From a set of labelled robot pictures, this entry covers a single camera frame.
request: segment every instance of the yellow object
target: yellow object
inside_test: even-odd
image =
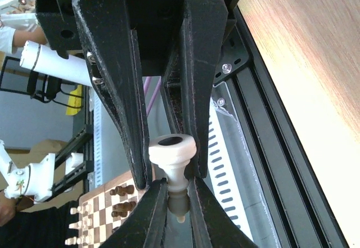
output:
[[[78,87],[70,92],[70,94],[81,96],[83,91],[83,86],[78,85]],[[82,105],[82,99],[79,97],[69,96],[69,101],[67,103],[68,106],[74,106],[74,107],[81,107]],[[73,109],[71,107],[66,108],[66,114],[67,116],[74,116],[77,113],[79,113],[80,109]]]

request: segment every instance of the chessboard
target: chessboard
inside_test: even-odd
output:
[[[69,226],[79,230],[79,237],[68,239],[65,244],[100,247],[124,223],[144,193],[145,190],[135,188],[130,171],[86,193],[80,197],[79,207],[71,211],[79,213],[79,222]]]

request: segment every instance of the white sleeve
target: white sleeve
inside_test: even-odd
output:
[[[16,47],[12,46],[15,29],[7,26],[0,28],[0,51],[6,54],[14,54],[17,51]]]

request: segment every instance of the bolt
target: bolt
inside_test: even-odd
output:
[[[96,78],[96,77],[92,77],[92,81],[95,85],[100,85],[102,83],[104,83],[104,80],[102,78]]]
[[[86,58],[89,62],[91,62],[91,64],[94,64],[96,62],[93,53],[91,53],[90,51],[88,51],[88,53],[86,54]]]
[[[231,72],[232,65],[231,64],[223,64],[223,73],[228,74]]]
[[[217,100],[217,104],[218,104],[218,106],[224,106],[225,105],[225,99],[224,98],[219,98]]]

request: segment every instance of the wood grain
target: wood grain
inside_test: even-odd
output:
[[[360,0],[239,7],[345,238],[360,247]]]

